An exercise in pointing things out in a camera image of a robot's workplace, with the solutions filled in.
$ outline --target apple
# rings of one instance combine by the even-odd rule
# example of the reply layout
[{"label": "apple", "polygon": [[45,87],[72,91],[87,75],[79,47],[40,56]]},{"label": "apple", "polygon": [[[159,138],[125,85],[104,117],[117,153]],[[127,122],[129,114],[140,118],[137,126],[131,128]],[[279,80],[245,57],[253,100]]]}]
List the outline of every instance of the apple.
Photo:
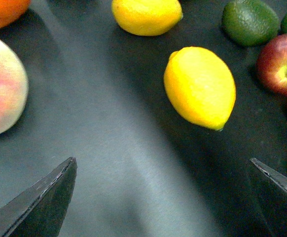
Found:
[{"label": "apple", "polygon": [[28,78],[15,52],[0,40],[0,133],[11,128],[23,112]]},{"label": "apple", "polygon": [[273,38],[262,48],[256,71],[266,88],[287,96],[287,34]]}]

